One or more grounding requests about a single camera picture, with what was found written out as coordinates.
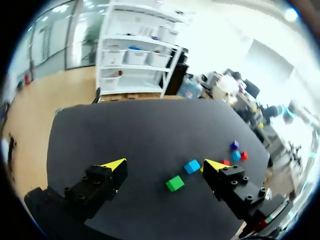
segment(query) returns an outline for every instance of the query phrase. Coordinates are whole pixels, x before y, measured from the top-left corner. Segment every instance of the shelf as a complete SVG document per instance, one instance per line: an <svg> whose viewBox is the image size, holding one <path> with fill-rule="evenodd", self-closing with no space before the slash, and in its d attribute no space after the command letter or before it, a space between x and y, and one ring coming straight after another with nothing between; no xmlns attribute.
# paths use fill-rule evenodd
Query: shelf
<svg viewBox="0 0 320 240"><path fill-rule="evenodd" d="M161 72L169 72L169 68L165 67L157 67L157 66L149 66L149 65L130 65L130 64L122 64L115 66L101 66L101 70L103 69L137 69L137 70L150 70L150 71L161 71Z"/></svg>
<svg viewBox="0 0 320 240"><path fill-rule="evenodd" d="M145 42L149 44L161 45L171 49L178 49L179 46L167 43L164 41L154 40L150 37L144 36L133 36L133 35L103 35L103 39L116 39L116 40L130 40L130 41L138 41L138 42Z"/></svg>
<svg viewBox="0 0 320 240"><path fill-rule="evenodd" d="M120 78L115 90L101 89L100 95L134 94L134 93L162 93L162 88L152 82L138 81L136 79Z"/></svg>
<svg viewBox="0 0 320 240"><path fill-rule="evenodd" d="M136 13L143 13L158 18L162 18L173 23L185 23L183 18L174 12L166 12L161 9L154 8L152 6L139 5L132 2L115 2L110 3L109 7L113 6L114 11L130 11Z"/></svg>

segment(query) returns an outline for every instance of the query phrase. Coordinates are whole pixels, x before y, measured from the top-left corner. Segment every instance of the black tabletop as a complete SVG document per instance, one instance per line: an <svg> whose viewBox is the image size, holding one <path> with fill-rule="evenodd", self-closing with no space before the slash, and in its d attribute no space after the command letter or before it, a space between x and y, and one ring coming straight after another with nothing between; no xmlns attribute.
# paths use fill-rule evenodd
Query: black tabletop
<svg viewBox="0 0 320 240"><path fill-rule="evenodd" d="M47 153L48 185L63 194L84 170L126 158L128 177L88 226L123 240L229 240L242 224L218 202L197 159L230 159L233 140L248 160L236 164L261 186L268 154L243 120L220 100L131 100L64 109L55 117ZM185 186L165 182L180 175Z"/></svg>

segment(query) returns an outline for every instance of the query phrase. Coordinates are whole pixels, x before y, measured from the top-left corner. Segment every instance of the wooden floor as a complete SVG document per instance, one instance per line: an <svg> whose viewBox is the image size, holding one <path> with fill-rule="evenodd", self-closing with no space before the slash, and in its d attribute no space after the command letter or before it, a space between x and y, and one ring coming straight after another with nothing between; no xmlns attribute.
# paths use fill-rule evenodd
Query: wooden floor
<svg viewBox="0 0 320 240"><path fill-rule="evenodd" d="M47 150L55 111L92 103L95 70L83 67L59 72L32 82L16 95L3 136L9 139L11 133L17 141L12 165L15 190L21 199L36 187L47 188ZM146 99L150 98L154 97L149 93Z"/></svg>

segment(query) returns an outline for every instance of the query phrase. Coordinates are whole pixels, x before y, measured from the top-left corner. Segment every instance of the cable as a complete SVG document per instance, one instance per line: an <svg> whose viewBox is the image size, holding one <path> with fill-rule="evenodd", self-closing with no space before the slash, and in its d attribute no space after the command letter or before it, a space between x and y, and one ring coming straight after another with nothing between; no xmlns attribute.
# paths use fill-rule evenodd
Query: cable
<svg viewBox="0 0 320 240"><path fill-rule="evenodd" d="M239 240L247 240L247 239L255 239L255 240L277 240L273 237L269 237L269 236L245 236L243 238L240 238Z"/></svg>

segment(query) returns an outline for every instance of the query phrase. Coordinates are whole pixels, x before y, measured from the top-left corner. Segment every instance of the storage box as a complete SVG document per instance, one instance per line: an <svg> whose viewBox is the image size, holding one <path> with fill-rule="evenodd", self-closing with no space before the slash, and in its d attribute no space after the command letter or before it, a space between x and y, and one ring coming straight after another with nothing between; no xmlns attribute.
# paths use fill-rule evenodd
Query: storage box
<svg viewBox="0 0 320 240"><path fill-rule="evenodd" d="M126 64L143 65L146 62L149 51L128 49L126 54Z"/></svg>
<svg viewBox="0 0 320 240"><path fill-rule="evenodd" d="M166 28L164 26L160 26L158 30L158 38L160 41L175 44L177 40L179 32Z"/></svg>
<svg viewBox="0 0 320 240"><path fill-rule="evenodd" d="M120 76L118 77L101 77L100 78L100 88L102 91L112 91L115 90Z"/></svg>
<svg viewBox="0 0 320 240"><path fill-rule="evenodd" d="M167 54L151 52L149 54L148 63L150 66L165 68L170 58L172 58L172 56L169 56Z"/></svg>
<svg viewBox="0 0 320 240"><path fill-rule="evenodd" d="M122 65L127 50L103 50L104 66Z"/></svg>

